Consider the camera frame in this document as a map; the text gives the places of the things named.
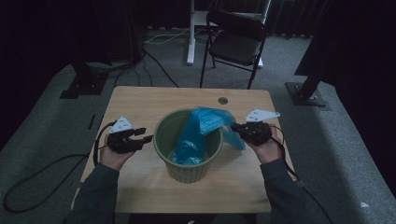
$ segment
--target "stand base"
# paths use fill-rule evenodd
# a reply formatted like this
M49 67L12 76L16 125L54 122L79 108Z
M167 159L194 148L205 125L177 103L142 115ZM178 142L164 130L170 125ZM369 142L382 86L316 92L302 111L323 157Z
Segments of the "stand base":
M90 86L80 87L76 76L69 89L62 92L60 99L77 99L80 95L100 95L106 84L107 77L108 73L96 73Z
M317 106L319 110L332 111L329 106L329 102L324 101L318 90L315 90L314 94L308 100L302 100L299 97L299 90L303 86L303 83L298 82L286 82L291 100L295 105L309 105Z

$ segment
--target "chair seat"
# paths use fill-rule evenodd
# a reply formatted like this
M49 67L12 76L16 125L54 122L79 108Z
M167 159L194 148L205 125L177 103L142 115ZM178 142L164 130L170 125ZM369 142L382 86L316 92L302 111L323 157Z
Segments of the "chair seat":
M260 41L221 32L210 46L209 54L242 65L252 65L260 50Z

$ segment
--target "person's left hand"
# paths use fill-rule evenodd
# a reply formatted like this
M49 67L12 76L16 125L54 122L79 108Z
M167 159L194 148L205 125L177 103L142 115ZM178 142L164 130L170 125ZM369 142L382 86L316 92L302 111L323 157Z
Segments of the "person's left hand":
M108 146L100 149L100 163L119 171L123 164L134 155L134 152L119 154L112 151Z

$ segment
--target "black curtain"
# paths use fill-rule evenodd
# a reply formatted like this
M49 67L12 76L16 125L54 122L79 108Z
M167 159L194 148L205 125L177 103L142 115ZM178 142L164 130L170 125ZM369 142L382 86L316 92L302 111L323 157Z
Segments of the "black curtain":
M190 27L191 0L148 0L148 4L148 25L154 29Z
M267 15L273 35L312 36L318 30L331 0L271 0Z
M394 9L388 0L334 0L296 75L334 85L396 195Z
M70 64L66 36L51 5L62 9L86 61L108 63L90 0L12 1L0 4L0 150L30 113L51 78Z
M231 12L262 13L266 0L219 0L217 8Z

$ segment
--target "gray carpet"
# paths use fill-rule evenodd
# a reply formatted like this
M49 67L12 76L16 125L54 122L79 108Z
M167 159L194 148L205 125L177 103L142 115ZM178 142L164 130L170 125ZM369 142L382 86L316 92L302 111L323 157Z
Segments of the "gray carpet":
M158 33L179 31L152 31ZM205 45L196 43L195 61L186 64L188 39L173 39L161 45L146 45L179 87L199 87ZM317 197L334 223L394 223L396 201L375 167L353 122L340 103L335 89L325 83L318 90L332 110L293 105L285 82L304 82L294 76L310 39L270 36L262 55L264 68L252 83L253 90L268 90L276 110L296 172L306 188ZM0 197L19 180L65 155L87 153L92 148L100 119L90 127L92 115L101 118L120 71L112 72L100 96L79 96L61 100L59 96L70 85L75 72L67 66L57 74L36 103L29 117L0 153ZM249 73L219 64L207 65L205 88L245 89ZM124 86L174 87L161 67L148 55L136 68L125 71L117 81ZM26 182L9 199L17 208L39 202L56 187L79 158L62 161L37 178ZM85 161L61 185L48 201L32 211L11 214L0 211L0 223L59 223L70 209ZM310 199L308 211L317 223L326 217ZM127 214L117 214L117 223L127 223ZM259 214L258 223L268 223L268 214Z

